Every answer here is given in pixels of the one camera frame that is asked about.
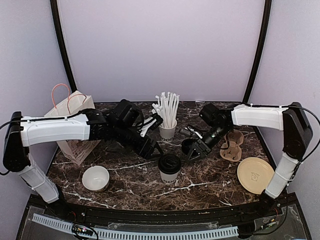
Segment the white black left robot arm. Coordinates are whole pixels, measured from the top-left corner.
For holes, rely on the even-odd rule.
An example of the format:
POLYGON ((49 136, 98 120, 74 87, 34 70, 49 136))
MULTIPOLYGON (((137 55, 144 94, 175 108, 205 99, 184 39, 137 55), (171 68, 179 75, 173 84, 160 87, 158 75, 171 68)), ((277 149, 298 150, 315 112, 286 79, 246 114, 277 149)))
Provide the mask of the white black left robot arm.
POLYGON ((132 102, 123 99, 114 108, 100 111, 86 108, 59 117, 22 116, 12 114, 4 138, 3 166, 7 172, 17 173, 42 199, 51 204, 51 210, 60 218, 67 218, 70 206, 64 196, 35 163, 29 147, 60 141, 114 140, 129 146, 140 157, 148 160, 163 154, 156 140, 147 136, 163 123, 163 118, 153 110, 149 118, 132 102))

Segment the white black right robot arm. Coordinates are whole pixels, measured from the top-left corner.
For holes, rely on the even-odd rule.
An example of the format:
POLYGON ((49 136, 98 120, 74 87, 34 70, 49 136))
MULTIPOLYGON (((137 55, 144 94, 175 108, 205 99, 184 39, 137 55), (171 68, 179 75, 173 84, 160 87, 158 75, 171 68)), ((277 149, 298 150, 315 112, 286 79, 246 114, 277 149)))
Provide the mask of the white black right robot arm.
POLYGON ((199 116, 210 129, 191 144, 187 159, 206 158, 235 126, 264 129, 262 137, 270 154, 274 155, 275 149, 281 150, 275 173, 262 192, 266 198, 255 205, 255 213, 266 217, 275 208, 273 200, 294 180, 300 165, 317 149, 316 146, 310 148, 314 131, 308 115, 319 121, 311 110, 299 102, 288 105, 242 103, 227 108, 218 108, 209 103, 202 108, 199 116))

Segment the stack of black cup lids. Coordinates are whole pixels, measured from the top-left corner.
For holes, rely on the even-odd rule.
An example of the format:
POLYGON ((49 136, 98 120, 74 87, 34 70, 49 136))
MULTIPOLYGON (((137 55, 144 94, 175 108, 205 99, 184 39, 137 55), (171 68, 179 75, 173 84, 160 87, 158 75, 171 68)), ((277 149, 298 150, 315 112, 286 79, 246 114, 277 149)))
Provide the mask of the stack of black cup lids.
POLYGON ((182 152, 187 156, 189 154, 189 151, 191 149, 192 144, 195 142, 196 140, 194 138, 187 138, 185 140, 182 141, 181 143, 181 149, 182 152))

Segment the black coffee cup lid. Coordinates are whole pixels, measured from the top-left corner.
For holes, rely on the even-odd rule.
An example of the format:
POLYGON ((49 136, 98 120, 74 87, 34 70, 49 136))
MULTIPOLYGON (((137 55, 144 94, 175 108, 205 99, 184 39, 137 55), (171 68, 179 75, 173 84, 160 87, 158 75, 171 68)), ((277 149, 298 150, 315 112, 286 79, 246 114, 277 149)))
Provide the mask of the black coffee cup lid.
POLYGON ((158 169, 165 174, 173 175, 181 170, 182 162, 179 157, 174 154, 164 154, 158 160, 158 169))

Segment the white paper coffee cup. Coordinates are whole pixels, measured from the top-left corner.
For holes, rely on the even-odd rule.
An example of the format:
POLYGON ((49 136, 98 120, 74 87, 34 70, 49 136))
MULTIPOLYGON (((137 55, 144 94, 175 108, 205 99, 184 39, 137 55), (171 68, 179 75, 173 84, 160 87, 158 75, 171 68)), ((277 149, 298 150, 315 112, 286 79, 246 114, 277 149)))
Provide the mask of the white paper coffee cup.
POLYGON ((178 178, 179 173, 180 173, 179 171, 176 173, 173 173, 173 174, 164 173, 162 171, 159 171, 159 172, 160 172, 162 182, 167 185, 174 184, 178 178))

